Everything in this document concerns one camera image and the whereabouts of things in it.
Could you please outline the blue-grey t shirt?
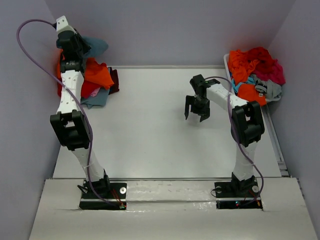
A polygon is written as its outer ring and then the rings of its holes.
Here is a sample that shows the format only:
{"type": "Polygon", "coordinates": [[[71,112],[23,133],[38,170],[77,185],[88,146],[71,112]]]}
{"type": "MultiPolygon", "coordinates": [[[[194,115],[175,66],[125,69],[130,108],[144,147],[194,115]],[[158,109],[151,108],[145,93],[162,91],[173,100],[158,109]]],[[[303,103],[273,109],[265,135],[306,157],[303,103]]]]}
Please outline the blue-grey t shirt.
{"type": "MultiPolygon", "coordinates": [[[[103,39],[88,37],[88,36],[82,36],[82,37],[85,40],[85,42],[89,44],[89,46],[91,47],[90,51],[84,56],[83,59],[96,58],[102,55],[109,48],[109,45],[103,39]]],[[[61,53],[64,57],[63,50],[59,46],[57,46],[57,40],[56,40],[56,47],[61,50],[61,53]]]]}

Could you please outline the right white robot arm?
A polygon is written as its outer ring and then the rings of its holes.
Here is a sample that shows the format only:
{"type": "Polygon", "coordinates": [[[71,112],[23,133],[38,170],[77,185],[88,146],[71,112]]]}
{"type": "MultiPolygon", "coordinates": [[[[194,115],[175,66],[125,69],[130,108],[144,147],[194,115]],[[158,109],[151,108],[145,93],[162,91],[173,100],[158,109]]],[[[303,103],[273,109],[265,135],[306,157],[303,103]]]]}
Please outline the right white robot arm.
{"type": "Polygon", "coordinates": [[[227,81],[225,88],[219,76],[195,75],[189,81],[194,95],[185,98],[184,115],[190,113],[200,117],[200,122],[211,115],[210,104],[215,103],[229,117],[230,133],[236,144],[235,166],[229,182],[215,185],[218,198],[244,197],[249,191],[260,192],[254,171],[257,169],[254,156],[258,142],[265,132],[261,106],[257,101],[247,101],[233,93],[233,84],[227,81]]]}

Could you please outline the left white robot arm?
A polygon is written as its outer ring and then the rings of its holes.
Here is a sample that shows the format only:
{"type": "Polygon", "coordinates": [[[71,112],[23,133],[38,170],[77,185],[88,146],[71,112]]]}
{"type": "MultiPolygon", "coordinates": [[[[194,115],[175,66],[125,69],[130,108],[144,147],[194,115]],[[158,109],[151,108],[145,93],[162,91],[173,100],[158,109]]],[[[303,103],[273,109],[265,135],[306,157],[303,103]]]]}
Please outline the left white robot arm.
{"type": "Polygon", "coordinates": [[[80,100],[84,83],[84,55],[90,47],[76,30],[58,30],[58,42],[62,48],[59,62],[61,79],[60,104],[50,123],[63,147],[77,158],[85,172],[85,183],[80,190],[86,198],[102,199],[110,194],[111,184],[105,169],[93,152],[93,131],[83,112],[80,100]]]}

